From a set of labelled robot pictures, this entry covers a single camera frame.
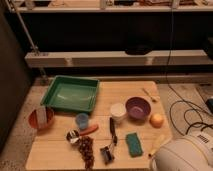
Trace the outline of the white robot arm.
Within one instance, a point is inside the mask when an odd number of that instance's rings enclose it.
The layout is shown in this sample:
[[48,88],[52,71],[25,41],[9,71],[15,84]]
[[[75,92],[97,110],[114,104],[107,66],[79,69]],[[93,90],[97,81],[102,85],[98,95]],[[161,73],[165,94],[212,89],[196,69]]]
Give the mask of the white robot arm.
[[213,171],[213,136],[191,132],[162,145],[150,161],[151,171]]

